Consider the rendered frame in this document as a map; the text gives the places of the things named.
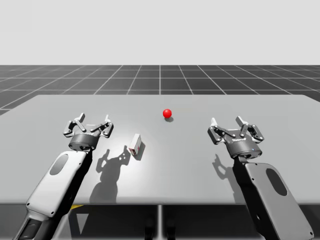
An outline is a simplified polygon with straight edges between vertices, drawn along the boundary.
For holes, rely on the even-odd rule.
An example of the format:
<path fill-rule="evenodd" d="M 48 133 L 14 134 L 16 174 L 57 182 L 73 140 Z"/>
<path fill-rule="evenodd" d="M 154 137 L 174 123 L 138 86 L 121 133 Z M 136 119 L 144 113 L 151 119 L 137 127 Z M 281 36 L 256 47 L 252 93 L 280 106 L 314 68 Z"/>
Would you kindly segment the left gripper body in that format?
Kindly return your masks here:
<path fill-rule="evenodd" d="M 74 151 L 90 152 L 95 150 L 102 132 L 100 127 L 99 124 L 86 124 L 84 131 L 79 127 L 76 128 L 68 147 Z"/>

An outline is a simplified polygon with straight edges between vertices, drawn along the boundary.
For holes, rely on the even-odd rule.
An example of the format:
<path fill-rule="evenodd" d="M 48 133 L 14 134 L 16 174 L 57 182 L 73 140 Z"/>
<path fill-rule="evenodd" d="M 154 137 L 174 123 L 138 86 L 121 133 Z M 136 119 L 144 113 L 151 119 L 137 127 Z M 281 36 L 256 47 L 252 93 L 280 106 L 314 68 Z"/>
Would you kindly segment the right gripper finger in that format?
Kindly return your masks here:
<path fill-rule="evenodd" d="M 240 116 L 237 116 L 235 121 L 240 126 L 240 137 L 244 138 L 247 132 L 251 135 L 251 138 L 256 143 L 261 143 L 265 140 L 259 128 L 255 124 L 249 124 L 243 120 Z"/>
<path fill-rule="evenodd" d="M 236 135 L 233 134 L 231 130 L 227 130 L 218 126 L 218 123 L 214 117 L 211 118 L 211 124 L 207 130 L 207 133 L 214 145 L 225 143 L 226 137 L 230 137 L 231 139 L 236 138 Z"/>

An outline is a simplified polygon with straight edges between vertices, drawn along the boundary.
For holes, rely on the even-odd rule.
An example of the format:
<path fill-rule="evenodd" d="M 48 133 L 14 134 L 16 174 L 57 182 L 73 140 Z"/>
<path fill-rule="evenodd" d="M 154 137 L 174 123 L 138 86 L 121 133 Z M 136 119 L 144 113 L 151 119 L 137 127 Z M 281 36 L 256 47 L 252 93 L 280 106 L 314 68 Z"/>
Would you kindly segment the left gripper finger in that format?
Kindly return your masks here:
<path fill-rule="evenodd" d="M 109 138 L 112 134 L 113 129 L 114 129 L 114 124 L 111 122 L 111 120 L 109 119 L 109 115 L 107 114 L 104 119 L 104 122 L 93 126 L 90 129 L 90 132 L 93 136 L 97 138 L 99 137 Z"/>
<path fill-rule="evenodd" d="M 70 120 L 67 122 L 64 130 L 63 135 L 66 138 L 73 137 L 75 135 L 74 128 L 77 126 L 83 133 L 86 133 L 87 130 L 83 125 L 83 121 L 85 119 L 85 114 L 81 113 L 79 117 L 74 118 L 73 120 Z"/>

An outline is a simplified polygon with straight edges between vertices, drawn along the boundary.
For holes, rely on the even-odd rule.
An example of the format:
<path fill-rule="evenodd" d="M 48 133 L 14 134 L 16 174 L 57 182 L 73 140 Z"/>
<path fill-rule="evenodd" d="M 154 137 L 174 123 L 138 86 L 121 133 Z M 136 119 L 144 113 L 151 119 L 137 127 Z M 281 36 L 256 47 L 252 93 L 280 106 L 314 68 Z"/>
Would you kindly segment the red and white carton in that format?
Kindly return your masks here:
<path fill-rule="evenodd" d="M 133 156 L 138 156 L 139 154 L 141 154 L 144 149 L 145 149 L 145 144 L 142 141 L 141 135 L 136 133 L 133 138 L 132 141 L 128 147 L 131 155 Z"/>

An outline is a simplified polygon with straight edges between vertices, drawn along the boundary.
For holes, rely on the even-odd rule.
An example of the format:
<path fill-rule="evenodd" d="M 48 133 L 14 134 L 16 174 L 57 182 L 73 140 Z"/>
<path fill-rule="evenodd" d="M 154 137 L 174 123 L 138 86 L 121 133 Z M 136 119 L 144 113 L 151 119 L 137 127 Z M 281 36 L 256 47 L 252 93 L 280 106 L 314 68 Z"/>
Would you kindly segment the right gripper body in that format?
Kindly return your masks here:
<path fill-rule="evenodd" d="M 262 155 L 262 150 L 250 135 L 244 133 L 243 136 L 241 136 L 240 129 L 232 129 L 229 130 L 229 132 L 230 135 L 224 134 L 223 140 L 232 159 L 239 156 L 246 159 L 253 159 Z"/>

